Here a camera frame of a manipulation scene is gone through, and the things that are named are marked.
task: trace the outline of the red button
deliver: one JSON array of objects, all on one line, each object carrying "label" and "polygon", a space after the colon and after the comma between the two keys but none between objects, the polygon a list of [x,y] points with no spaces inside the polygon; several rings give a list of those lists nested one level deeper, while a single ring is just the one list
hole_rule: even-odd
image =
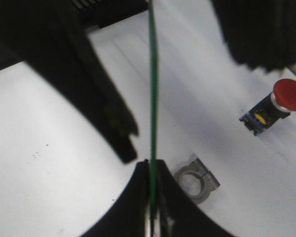
[{"label": "red button", "polygon": [[273,92],[276,102],[291,111],[296,111],[296,81],[281,79],[275,83]]}]

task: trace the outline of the metal bracket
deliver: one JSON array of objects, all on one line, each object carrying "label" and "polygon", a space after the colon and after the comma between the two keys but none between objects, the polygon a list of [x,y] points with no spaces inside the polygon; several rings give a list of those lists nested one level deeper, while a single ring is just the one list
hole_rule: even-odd
[{"label": "metal bracket", "polygon": [[[200,191],[196,195],[191,195],[182,188],[182,179],[185,175],[192,175],[199,180]],[[205,201],[210,192],[217,189],[220,183],[216,177],[210,172],[207,167],[201,162],[199,158],[196,158],[191,164],[182,167],[174,174],[174,179],[183,189],[185,194],[196,204],[200,204]]]}]

